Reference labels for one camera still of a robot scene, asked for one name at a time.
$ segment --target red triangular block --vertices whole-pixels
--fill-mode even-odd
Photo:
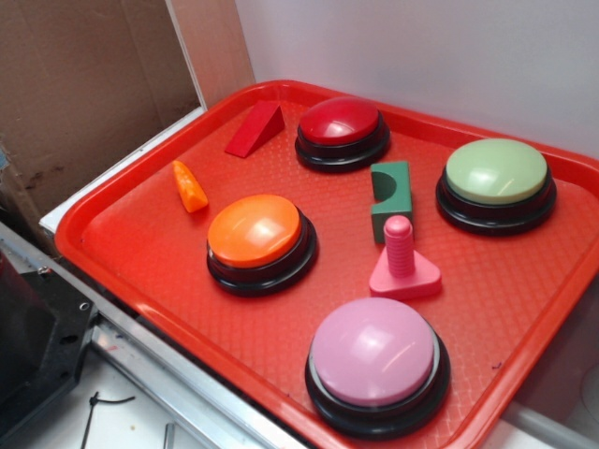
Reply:
[[[284,129],[281,106],[272,101],[260,100],[228,143],[225,152],[247,157]]]

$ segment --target green button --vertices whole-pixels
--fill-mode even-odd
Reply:
[[[535,148],[507,138],[468,143],[451,154],[447,183],[459,196],[479,204],[512,204],[536,194],[547,162]]]

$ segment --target metal rail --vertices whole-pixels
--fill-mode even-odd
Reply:
[[[2,223],[0,249],[20,272],[49,268],[90,298],[99,310],[92,337],[94,349],[205,447],[306,447]]]

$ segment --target button cap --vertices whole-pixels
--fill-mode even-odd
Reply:
[[[208,230],[214,256],[234,268],[257,268],[293,248],[301,231],[300,213],[286,198],[247,196],[222,210]]]
[[[377,407],[408,398],[426,382],[433,364],[433,335],[409,306],[369,297],[333,311],[317,329],[311,352],[331,395]]]
[[[319,145],[345,145],[371,134],[379,112],[370,101],[354,97],[325,100],[308,109],[299,120],[304,137]]]
[[[530,145],[488,138],[463,145],[446,164],[447,183],[459,196],[486,205],[506,205],[537,193],[548,166]]]

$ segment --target tray rim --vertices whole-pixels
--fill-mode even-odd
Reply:
[[[118,197],[126,195],[138,183],[152,176],[158,168],[163,167],[181,153],[173,149],[177,146],[169,147],[173,140],[185,141],[192,138],[197,141],[209,135],[213,129],[224,124],[221,117],[223,114],[235,115],[251,107],[259,99],[272,100],[273,94],[279,100],[286,100],[288,96],[297,92],[303,94],[306,106],[333,96],[348,95],[340,91],[293,80],[267,81],[238,91],[76,202],[66,212],[58,225],[55,243],[59,252],[110,290],[114,286],[110,271],[84,254],[79,234],[73,233],[73,231],[85,229],[86,225],[97,214],[112,204],[115,193],[118,194]],[[458,148],[460,145],[479,138],[514,138],[529,143],[546,156],[555,179],[576,184],[599,198],[599,161],[589,156],[468,124],[449,121],[410,109],[403,109],[377,101],[374,101],[374,103],[381,110],[386,120],[391,121],[389,127],[392,129],[397,126],[396,121],[403,121],[402,126],[411,124],[410,132],[403,134],[441,143],[449,147]],[[579,298],[596,274],[598,267],[599,236],[595,238],[587,252],[581,256],[578,264],[573,267],[570,276],[556,292],[552,301],[540,312],[536,321],[523,336],[520,344],[514,349],[509,359],[504,362],[504,366],[507,365],[509,369],[502,369],[495,376],[487,390],[478,399],[473,409],[464,418],[464,421],[444,447],[475,447],[482,441],[500,417],[501,412],[507,407],[511,398],[516,394],[526,375],[545,351],[562,322],[576,306]],[[112,291],[112,293],[117,294],[119,297],[144,296],[135,286],[128,283],[121,283],[119,288]],[[231,376],[236,378],[235,381],[230,378],[228,380],[248,393],[250,397],[267,410],[277,411],[275,415],[299,434],[313,442],[317,442],[319,445],[323,445],[323,447],[353,447],[353,444],[344,437],[326,431],[326,425],[305,412],[300,406],[294,407],[293,403],[295,401],[286,398],[282,392],[272,388],[271,384],[259,378],[255,372],[238,360],[223,354],[223,351],[205,336],[198,335],[191,329],[181,326],[181,323],[177,323],[176,326],[168,326],[169,319],[160,313],[146,314],[146,318],[157,325],[162,324],[169,327],[168,334],[174,340],[193,341],[196,346],[199,345],[201,351],[193,351],[194,355],[198,356],[216,372],[224,375],[224,377],[227,378],[228,376],[223,371],[230,375],[232,369],[236,374],[241,374],[244,379],[241,382],[239,375]],[[259,398],[256,398],[257,389],[261,390]]]

